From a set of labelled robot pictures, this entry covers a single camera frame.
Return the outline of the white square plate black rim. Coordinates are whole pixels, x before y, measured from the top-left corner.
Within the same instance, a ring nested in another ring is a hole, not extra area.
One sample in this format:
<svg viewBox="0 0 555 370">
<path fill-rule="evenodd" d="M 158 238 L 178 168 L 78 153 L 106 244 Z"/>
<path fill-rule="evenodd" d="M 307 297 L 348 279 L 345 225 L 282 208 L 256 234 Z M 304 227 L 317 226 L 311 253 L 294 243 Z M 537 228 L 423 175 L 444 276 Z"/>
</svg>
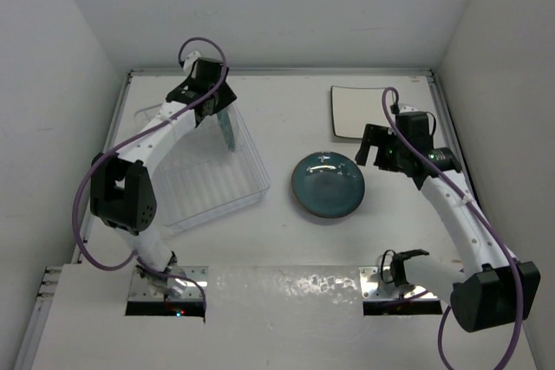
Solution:
<svg viewBox="0 0 555 370">
<path fill-rule="evenodd" d="M 362 136 L 342 136 L 336 134 L 335 132 L 332 133 L 332 141 L 336 143 L 360 143 L 362 141 Z"/>
</svg>

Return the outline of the dark blue round plate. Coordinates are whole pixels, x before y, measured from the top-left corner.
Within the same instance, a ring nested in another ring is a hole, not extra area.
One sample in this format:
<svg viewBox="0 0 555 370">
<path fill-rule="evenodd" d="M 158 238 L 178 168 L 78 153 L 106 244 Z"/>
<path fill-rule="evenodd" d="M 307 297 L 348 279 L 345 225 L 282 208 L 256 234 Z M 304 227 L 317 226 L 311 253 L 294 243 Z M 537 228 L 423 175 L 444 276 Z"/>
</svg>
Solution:
<svg viewBox="0 0 555 370">
<path fill-rule="evenodd" d="M 335 152 L 316 152 L 301 159 L 291 173 L 295 200 L 310 214 L 326 219 L 346 217 L 365 196 L 358 165 Z"/>
</svg>

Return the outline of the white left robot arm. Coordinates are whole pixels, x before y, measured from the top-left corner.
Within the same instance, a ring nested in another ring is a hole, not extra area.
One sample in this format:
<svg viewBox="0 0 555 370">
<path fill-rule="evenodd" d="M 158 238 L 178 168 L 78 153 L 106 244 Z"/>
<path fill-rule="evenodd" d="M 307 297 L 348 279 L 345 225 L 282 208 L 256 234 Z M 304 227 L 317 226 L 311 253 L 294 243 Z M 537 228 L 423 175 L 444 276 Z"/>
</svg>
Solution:
<svg viewBox="0 0 555 370">
<path fill-rule="evenodd" d="M 176 257 L 153 226 L 157 200 L 152 176 L 180 140 L 237 99 L 226 84 L 223 62 L 198 58 L 183 66 L 191 69 L 187 78 L 168 93 L 135 139 L 95 159 L 90 182 L 91 213 L 116 231 L 146 273 L 162 280 Z"/>
</svg>

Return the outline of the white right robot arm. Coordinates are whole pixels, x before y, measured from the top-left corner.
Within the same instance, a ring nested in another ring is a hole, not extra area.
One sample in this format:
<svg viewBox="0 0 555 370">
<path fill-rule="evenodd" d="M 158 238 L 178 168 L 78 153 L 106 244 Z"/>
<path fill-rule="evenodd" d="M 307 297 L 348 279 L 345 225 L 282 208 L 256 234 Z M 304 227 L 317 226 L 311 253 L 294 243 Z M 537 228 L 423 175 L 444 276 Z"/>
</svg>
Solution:
<svg viewBox="0 0 555 370">
<path fill-rule="evenodd" d="M 439 265 L 422 249 L 396 252 L 381 280 L 396 287 L 423 286 L 447 303 L 468 333 L 528 318 L 540 283 L 534 262 L 521 262 L 493 238 L 469 191 L 460 161 L 434 147 L 424 112 L 397 114 L 393 127 L 368 124 L 356 163 L 401 172 L 434 207 L 462 261 L 461 271 Z"/>
</svg>

